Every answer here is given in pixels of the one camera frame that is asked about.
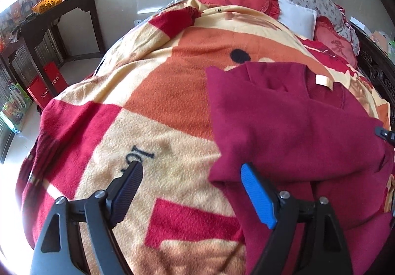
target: dark wooden table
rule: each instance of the dark wooden table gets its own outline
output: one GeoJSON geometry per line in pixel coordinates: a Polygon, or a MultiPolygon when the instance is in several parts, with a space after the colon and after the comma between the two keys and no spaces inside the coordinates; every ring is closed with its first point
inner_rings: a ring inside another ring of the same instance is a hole
{"type": "Polygon", "coordinates": [[[1,56],[3,57],[6,66],[9,67],[9,71],[13,74],[16,81],[22,85],[22,80],[20,79],[19,75],[16,73],[14,67],[12,66],[12,61],[15,59],[17,49],[19,49],[22,46],[25,46],[26,52],[28,54],[29,59],[32,62],[33,67],[35,68],[38,75],[45,83],[46,87],[48,88],[48,91],[50,91],[51,94],[55,97],[58,95],[58,93],[56,92],[50,79],[45,73],[40,63],[39,57],[35,51],[35,47],[37,47],[37,45],[39,45],[43,41],[45,32],[50,28],[54,29],[55,33],[58,33],[57,43],[59,45],[59,50],[61,51],[65,59],[65,62],[82,60],[82,59],[102,58],[105,54],[105,47],[104,47],[103,36],[100,30],[100,24],[98,20],[95,0],[65,0],[59,5],[53,7],[52,9],[48,10],[45,13],[38,15],[36,18],[23,25],[20,30],[21,36],[19,40],[15,43],[9,43],[5,47],[4,51],[1,53],[1,56]],[[74,9],[80,9],[84,12],[89,11],[99,52],[87,53],[87,54],[75,55],[75,56],[69,56],[67,54],[66,49],[63,45],[63,41],[61,40],[57,25],[54,25],[54,21],[58,20],[62,15],[74,9]]]}

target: white floor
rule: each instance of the white floor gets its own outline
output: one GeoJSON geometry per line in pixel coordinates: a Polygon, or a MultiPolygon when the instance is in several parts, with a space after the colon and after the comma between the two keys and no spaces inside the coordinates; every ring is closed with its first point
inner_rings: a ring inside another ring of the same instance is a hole
{"type": "MultiPolygon", "coordinates": [[[[93,73],[100,59],[79,60],[66,63],[60,70],[68,84],[80,82],[93,73]]],[[[19,168],[38,136],[40,116],[37,105],[26,113],[23,130],[9,147],[4,164],[0,166],[0,246],[8,266],[17,275],[30,273],[33,250],[27,243],[22,229],[20,213],[15,201],[15,183],[19,168]]]]}

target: red gift bag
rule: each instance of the red gift bag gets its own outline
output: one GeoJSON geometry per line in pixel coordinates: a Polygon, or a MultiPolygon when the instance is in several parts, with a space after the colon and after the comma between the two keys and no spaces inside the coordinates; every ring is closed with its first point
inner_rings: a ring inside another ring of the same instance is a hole
{"type": "MultiPolygon", "coordinates": [[[[68,87],[68,84],[64,80],[63,76],[60,74],[59,69],[56,67],[54,62],[48,63],[44,67],[44,71],[48,78],[52,81],[55,90],[61,93],[64,89],[68,87]]],[[[53,98],[52,94],[48,91],[44,82],[36,76],[30,86],[27,88],[30,95],[33,97],[34,101],[44,110],[45,106],[53,98]]]]}

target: plastic basket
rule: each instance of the plastic basket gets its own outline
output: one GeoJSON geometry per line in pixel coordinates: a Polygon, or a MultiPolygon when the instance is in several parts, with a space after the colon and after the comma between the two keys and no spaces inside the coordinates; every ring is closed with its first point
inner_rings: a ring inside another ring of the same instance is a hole
{"type": "Polygon", "coordinates": [[[35,13],[44,13],[62,2],[63,0],[42,0],[33,6],[32,10],[35,13]]]}

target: patterned blanket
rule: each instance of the patterned blanket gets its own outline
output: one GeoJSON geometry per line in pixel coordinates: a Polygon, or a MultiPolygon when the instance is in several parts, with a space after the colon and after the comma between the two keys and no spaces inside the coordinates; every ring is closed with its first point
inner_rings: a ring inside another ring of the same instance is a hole
{"type": "MultiPolygon", "coordinates": [[[[227,70],[245,61],[303,63],[341,82],[389,128],[389,104],[324,45],[297,38],[248,8],[180,2],[131,30],[92,77],[45,108],[17,184],[30,244],[55,198],[87,198],[139,160],[142,184],[114,229],[132,271],[243,274],[240,225],[222,192],[207,180],[220,153],[205,68],[227,70]]],[[[82,236],[92,274],[98,274],[85,228],[82,236]]]]}

